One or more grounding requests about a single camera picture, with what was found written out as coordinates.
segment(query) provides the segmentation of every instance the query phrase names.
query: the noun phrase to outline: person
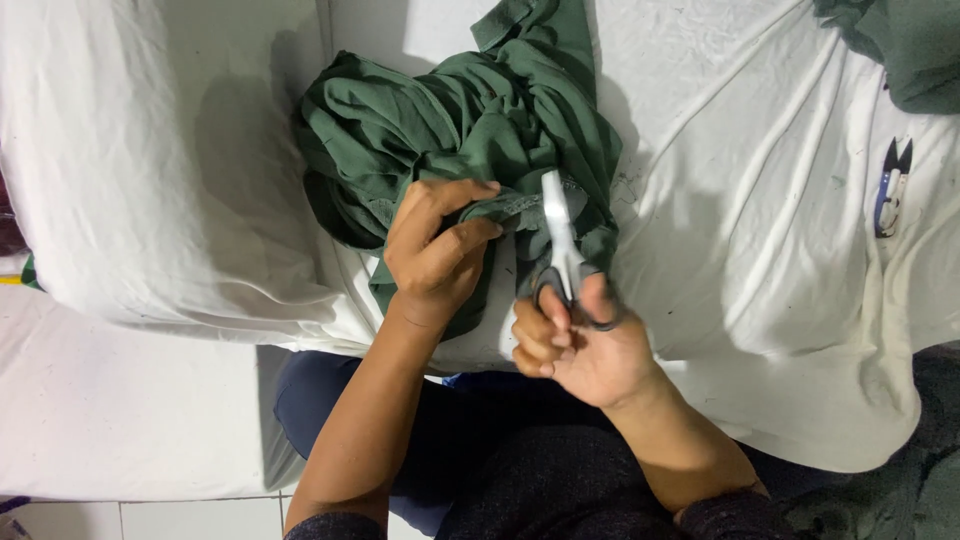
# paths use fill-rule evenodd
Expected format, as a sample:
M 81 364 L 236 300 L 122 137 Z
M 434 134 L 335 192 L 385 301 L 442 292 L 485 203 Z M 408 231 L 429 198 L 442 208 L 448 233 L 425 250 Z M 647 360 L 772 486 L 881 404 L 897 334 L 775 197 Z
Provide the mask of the person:
M 484 218 L 438 231 L 498 191 L 410 184 L 384 253 L 397 292 L 366 356 L 301 353 L 283 368 L 275 414 L 307 457 L 285 537 L 382 538 L 392 509 L 438 539 L 791 538 L 751 460 L 684 401 L 602 274 L 580 302 L 598 322 L 623 309 L 614 329 L 578 326 L 546 287 L 540 308 L 516 301 L 522 375 L 424 379 L 502 234 Z M 793 467 L 770 478 L 794 491 L 824 483 Z

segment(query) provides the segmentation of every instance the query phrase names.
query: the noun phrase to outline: black scissor handle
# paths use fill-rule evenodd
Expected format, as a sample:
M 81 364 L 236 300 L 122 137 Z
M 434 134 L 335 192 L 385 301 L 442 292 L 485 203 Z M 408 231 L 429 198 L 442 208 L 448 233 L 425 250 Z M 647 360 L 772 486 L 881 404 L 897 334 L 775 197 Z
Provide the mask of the black scissor handle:
M 592 276 L 593 274 L 599 274 L 600 269 L 588 262 L 582 262 L 579 268 L 579 276 L 571 276 L 571 279 L 579 280 L 582 282 L 587 276 Z M 543 291 L 543 288 L 547 285 L 553 287 L 554 292 L 557 293 L 557 297 L 560 298 L 560 302 L 566 307 L 566 310 L 572 315 L 575 311 L 579 312 L 584 319 L 587 320 L 587 323 L 596 331 L 611 331 L 618 327 L 623 321 L 623 305 L 620 303 L 619 297 L 616 295 L 616 292 L 613 289 L 612 283 L 607 281 L 607 295 L 613 302 L 613 319 L 607 323 L 598 323 L 593 320 L 593 317 L 577 302 L 576 298 L 568 298 L 566 292 L 564 291 L 564 282 L 560 278 L 560 271 L 557 270 L 554 266 L 547 266 L 540 272 L 540 275 L 537 277 L 537 283 L 534 285 L 534 307 L 537 311 L 543 313 L 543 310 L 540 308 L 540 292 Z M 573 294 L 577 294 L 577 287 L 574 285 Z

